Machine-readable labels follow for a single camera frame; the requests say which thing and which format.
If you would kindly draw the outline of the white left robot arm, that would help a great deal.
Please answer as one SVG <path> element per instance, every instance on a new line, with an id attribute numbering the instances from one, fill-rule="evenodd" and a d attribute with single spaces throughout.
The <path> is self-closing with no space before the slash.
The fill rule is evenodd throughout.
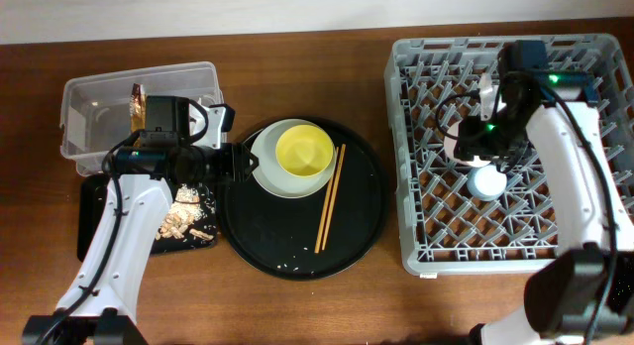
<path id="1" fill-rule="evenodd" d="M 82 266 L 51 315 L 31 316 L 24 344 L 143 344 L 137 303 L 172 187 L 244 181 L 258 158 L 242 144 L 141 147 L 121 142 L 103 160 L 105 206 Z"/>

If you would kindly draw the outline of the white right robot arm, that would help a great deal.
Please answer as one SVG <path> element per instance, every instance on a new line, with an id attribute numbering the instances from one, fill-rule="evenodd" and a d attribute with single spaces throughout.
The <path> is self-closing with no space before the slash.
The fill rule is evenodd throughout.
<path id="1" fill-rule="evenodd" d="M 471 344 L 587 344 L 633 331 L 633 224 L 599 131 L 589 73 L 554 70 L 544 43 L 520 40 L 483 77 L 479 114 L 447 129 L 450 159 L 515 165 L 533 147 L 558 227 L 557 258 L 526 283 L 522 306 L 475 326 Z"/>

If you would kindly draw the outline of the pink plastic cup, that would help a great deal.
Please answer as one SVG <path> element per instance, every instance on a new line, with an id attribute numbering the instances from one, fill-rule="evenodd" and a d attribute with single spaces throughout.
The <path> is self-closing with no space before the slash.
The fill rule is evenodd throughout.
<path id="1" fill-rule="evenodd" d="M 492 156 L 482 144 L 484 124 L 478 119 L 468 119 L 452 124 L 448 133 L 456 137 L 475 136 L 472 140 L 455 140 L 447 136 L 443 139 L 445 156 L 457 164 L 481 168 L 492 163 Z"/>

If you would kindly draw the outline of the food scraps pile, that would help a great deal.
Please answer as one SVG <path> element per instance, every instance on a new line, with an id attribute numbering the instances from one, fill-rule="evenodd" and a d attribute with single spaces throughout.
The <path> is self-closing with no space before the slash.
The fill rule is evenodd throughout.
<path id="1" fill-rule="evenodd" d="M 161 223 L 155 235 L 155 240 L 170 239 L 185 241 L 187 235 L 194 240 L 210 243 L 216 239 L 212 234 L 213 226 L 204 225 L 201 230 L 194 224 L 203 221 L 215 212 L 210 197 L 211 191 L 206 185 L 181 185 L 177 191 L 172 206 Z"/>

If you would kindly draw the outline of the yellow bowl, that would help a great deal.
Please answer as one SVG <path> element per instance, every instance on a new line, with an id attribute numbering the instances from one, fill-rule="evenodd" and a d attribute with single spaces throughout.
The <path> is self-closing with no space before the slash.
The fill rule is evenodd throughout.
<path id="1" fill-rule="evenodd" d="M 278 138 L 275 157 L 287 173 L 299 177 L 311 177 L 323 172 L 335 155 L 329 135 L 313 125 L 296 125 L 288 128 Z"/>

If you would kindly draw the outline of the blue plastic cup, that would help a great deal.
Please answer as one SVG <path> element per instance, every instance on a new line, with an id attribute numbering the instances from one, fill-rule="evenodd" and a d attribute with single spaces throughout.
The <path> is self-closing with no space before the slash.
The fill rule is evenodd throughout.
<path id="1" fill-rule="evenodd" d="M 499 172 L 496 166 L 487 165 L 468 173 L 468 191 L 481 201 L 497 199 L 506 189 L 506 184 L 506 174 Z"/>

